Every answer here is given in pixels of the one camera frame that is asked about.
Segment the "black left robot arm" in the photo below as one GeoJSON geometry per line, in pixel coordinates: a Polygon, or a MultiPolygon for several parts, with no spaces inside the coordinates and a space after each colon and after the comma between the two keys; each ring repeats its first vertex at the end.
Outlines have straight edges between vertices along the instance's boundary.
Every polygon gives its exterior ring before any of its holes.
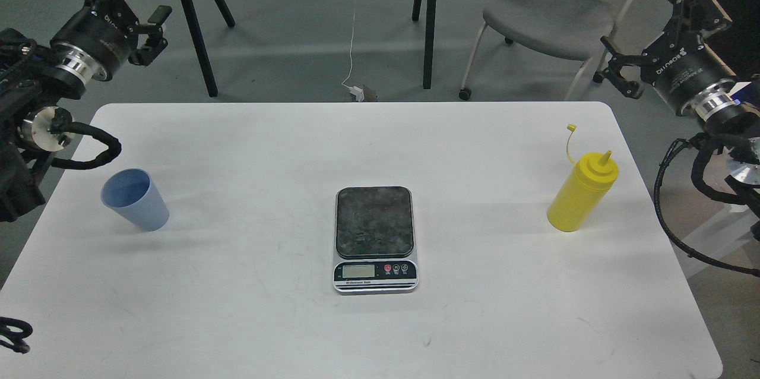
{"type": "Polygon", "coordinates": [[[141,23],[126,0],[83,0],[49,46],[12,28],[2,31],[1,219],[17,221],[45,203],[49,168],[90,170],[122,146],[106,131],[59,106],[80,99],[93,80],[110,81],[125,63],[147,66],[166,49],[161,5],[141,23]]]}

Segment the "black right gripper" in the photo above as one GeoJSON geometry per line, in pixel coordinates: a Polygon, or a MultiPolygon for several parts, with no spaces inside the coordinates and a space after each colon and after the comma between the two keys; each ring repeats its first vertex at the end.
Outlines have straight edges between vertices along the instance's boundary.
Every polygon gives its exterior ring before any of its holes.
{"type": "Polygon", "coordinates": [[[663,27],[662,36],[639,55],[621,53],[611,38],[600,41],[610,59],[606,67],[595,71],[593,82],[608,80],[624,97],[639,99],[641,85],[626,79],[624,66],[645,65],[645,56],[658,59],[641,68],[641,81],[654,87],[660,98],[677,116],[688,114],[692,99],[704,90],[729,92],[737,83],[736,74],[705,43],[706,38],[732,27],[733,20],[717,0],[668,0],[673,13],[663,27]]]}

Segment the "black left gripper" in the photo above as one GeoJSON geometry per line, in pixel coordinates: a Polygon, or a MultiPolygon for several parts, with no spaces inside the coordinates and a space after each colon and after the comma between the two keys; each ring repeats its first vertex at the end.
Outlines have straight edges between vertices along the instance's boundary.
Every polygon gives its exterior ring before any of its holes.
{"type": "Polygon", "coordinates": [[[111,81],[127,59],[149,66],[168,46],[164,23],[172,12],[171,6],[159,5],[146,24],[131,24],[124,33],[114,24],[129,24],[125,0],[84,0],[83,8],[50,40],[59,60],[55,68],[88,82],[111,81]],[[137,47],[140,35],[147,40],[137,47]]]}

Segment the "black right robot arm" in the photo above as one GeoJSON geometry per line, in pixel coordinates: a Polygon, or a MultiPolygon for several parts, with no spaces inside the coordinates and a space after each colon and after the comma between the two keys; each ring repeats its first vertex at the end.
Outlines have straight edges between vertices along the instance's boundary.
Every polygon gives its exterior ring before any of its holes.
{"type": "Polygon", "coordinates": [[[676,116],[692,116],[701,132],[677,138],[660,162],[654,183],[654,210],[670,242],[691,259],[723,270],[758,277],[758,270],[714,259],[690,247],[668,227],[661,209],[663,178],[676,156],[686,148],[696,150],[691,181],[698,192],[724,205],[746,206],[758,214],[758,105],[731,91],[737,76],[706,44],[706,38],[727,30],[732,19],[717,0],[668,0],[673,12],[659,35],[638,55],[619,51],[610,36],[603,36],[606,49],[602,70],[595,83],[608,80],[627,98],[638,99],[638,82],[621,71],[635,66],[643,83],[654,87],[676,116]]]}

